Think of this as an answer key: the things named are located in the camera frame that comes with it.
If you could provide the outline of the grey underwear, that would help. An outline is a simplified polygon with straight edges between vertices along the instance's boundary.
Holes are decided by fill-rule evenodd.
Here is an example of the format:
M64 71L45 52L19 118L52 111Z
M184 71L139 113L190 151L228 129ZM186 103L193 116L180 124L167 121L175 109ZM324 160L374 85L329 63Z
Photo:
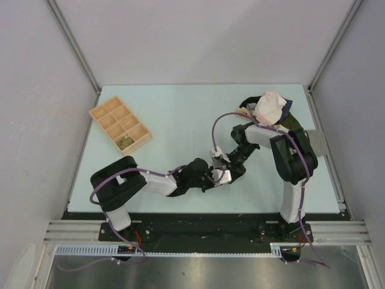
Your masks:
M221 179L221 183L231 184L241 176L242 176L242 173L239 173L235 170L225 170L224 176Z

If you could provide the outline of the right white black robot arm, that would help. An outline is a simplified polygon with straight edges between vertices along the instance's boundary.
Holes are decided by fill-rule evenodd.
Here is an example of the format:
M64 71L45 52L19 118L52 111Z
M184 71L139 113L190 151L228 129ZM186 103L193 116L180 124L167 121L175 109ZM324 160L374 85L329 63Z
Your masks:
M276 234L283 241L292 241L304 230L305 189L318 159L302 129L284 132L260 124L247 123L233 127L231 136L237 147L228 154L215 146L213 159L218 159L234 181L246 173L244 163L261 147L270 149L279 177L283 180L283 201Z

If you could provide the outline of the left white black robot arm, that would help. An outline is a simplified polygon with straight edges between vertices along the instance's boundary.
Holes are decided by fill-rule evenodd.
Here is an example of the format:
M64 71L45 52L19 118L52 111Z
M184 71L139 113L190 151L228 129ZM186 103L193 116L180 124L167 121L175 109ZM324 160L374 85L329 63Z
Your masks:
M133 226L126 203L141 191L178 197L191 188L206 191L219 185L226 172L208 166L201 158L167 173L141 169L132 156L123 157L90 177L92 204L101 207L112 226L112 234L121 241L132 236Z

